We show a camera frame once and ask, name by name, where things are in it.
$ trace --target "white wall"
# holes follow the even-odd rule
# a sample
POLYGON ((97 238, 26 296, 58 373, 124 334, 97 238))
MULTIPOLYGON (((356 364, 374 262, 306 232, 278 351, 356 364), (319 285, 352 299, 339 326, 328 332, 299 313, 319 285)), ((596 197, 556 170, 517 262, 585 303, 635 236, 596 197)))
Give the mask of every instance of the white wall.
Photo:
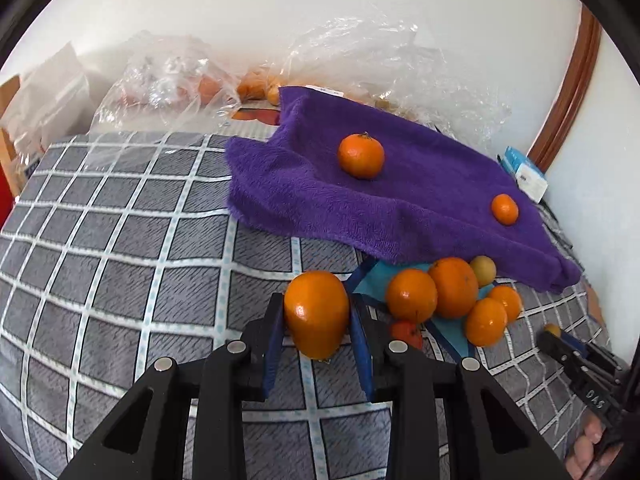
POLYGON ((2 67, 0 82, 71 40, 89 67, 105 73, 104 92, 122 67, 105 50, 142 29, 193 34, 220 52, 262 61, 296 33, 335 16, 362 14, 372 4, 414 21, 425 44, 462 54, 499 87, 513 115, 495 148, 502 152, 512 144, 526 151, 562 81, 577 30, 577 0, 53 0, 2 67))
POLYGON ((546 176, 551 208, 600 297, 611 344, 640 333, 640 86, 604 34, 591 85, 546 176))

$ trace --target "clear plastic wrap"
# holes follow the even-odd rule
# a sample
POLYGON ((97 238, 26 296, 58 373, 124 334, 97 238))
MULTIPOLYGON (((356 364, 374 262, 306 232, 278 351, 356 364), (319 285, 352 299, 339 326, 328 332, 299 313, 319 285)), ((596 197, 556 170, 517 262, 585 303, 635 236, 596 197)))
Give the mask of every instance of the clear plastic wrap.
POLYGON ((122 78, 94 115, 89 137, 110 134, 110 142, 122 144, 130 132, 139 134, 123 150, 89 152, 84 163, 88 169, 107 167, 116 158, 124 164, 147 162, 148 144, 169 135, 169 151, 200 142, 203 134, 217 131, 240 107, 236 90, 240 78, 214 59, 207 43, 191 36, 144 32, 135 44, 122 78), (114 134, 121 138, 111 140, 114 134))
POLYGON ((402 21, 337 18, 292 43, 268 76, 267 99, 285 85, 319 86, 412 121, 493 156, 490 140, 509 117, 498 89, 453 54, 415 44, 402 21))
POLYGON ((86 133, 94 107, 71 44, 27 76, 0 120, 14 143, 12 171, 22 186, 52 142, 86 133))

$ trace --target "bed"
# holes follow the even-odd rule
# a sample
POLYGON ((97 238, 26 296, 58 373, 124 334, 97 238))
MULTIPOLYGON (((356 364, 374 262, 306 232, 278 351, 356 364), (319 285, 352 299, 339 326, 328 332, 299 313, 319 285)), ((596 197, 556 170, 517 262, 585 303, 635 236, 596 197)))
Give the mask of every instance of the bed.
MULTIPOLYGON (((272 292, 298 273, 346 280, 366 254, 338 242, 289 238, 239 224, 226 209, 228 136, 266 138, 272 126, 231 121, 192 146, 140 143, 136 132, 79 136, 44 156, 0 232, 0 430, 27 471, 56 478, 118 398, 156 359, 207 356, 260 317, 272 292), (89 150, 146 150, 149 163, 82 169, 89 150)), ((540 213, 558 248, 571 247, 540 213)), ((584 405, 534 336, 556 323, 606 346, 588 316, 582 280, 562 294, 507 278, 525 310, 495 346, 476 356, 564 458, 584 405)), ((427 330, 423 351, 453 362, 427 330)), ((191 408, 184 473, 191 478, 191 408)), ((384 478, 390 410, 365 402, 346 338, 329 363, 311 362, 289 338, 276 385, 242 415, 251 479, 384 478)), ((448 478, 444 409, 440 466, 448 478)))

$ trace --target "purple fleece cloth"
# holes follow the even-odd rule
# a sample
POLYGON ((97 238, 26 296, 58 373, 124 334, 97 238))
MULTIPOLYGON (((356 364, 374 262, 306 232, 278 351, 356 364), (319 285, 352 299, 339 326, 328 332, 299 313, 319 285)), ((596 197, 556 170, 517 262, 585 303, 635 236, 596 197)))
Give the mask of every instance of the purple fleece cloth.
POLYGON ((338 240, 392 264, 486 254, 500 275, 540 291, 560 292, 580 279, 535 206, 491 159, 419 124, 319 91, 281 88, 280 101, 280 127, 267 143, 233 137, 226 144, 229 207, 242 223, 338 240), (355 132, 368 132, 385 149, 374 180, 357 180, 338 166, 338 145, 355 132), (491 213, 500 193, 520 209, 513 226, 491 213))

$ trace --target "blue gripper pad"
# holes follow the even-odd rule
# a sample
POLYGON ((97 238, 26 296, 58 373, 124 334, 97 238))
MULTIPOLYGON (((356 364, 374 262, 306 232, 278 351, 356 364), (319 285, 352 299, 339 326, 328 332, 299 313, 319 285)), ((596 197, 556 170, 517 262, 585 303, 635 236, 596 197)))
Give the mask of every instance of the blue gripper pad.
POLYGON ((282 338, 284 337, 283 309, 278 309, 278 314, 274 320, 269 346, 264 354, 264 374, 262 376, 262 392, 264 399, 269 397, 273 385, 276 383, 278 373, 278 363, 282 354, 282 338))
POLYGON ((582 355, 582 357, 587 357, 587 347, 582 341, 576 339, 574 336, 565 332, 564 330, 560 332, 560 339, 574 347, 578 352, 580 352, 580 355, 582 355))
POLYGON ((371 402, 373 398, 373 363, 367 341, 364 337, 360 317, 353 305, 351 305, 350 308, 349 332, 351 335, 351 351, 353 351, 353 356, 356 361, 360 387, 365 393, 367 400, 371 402))

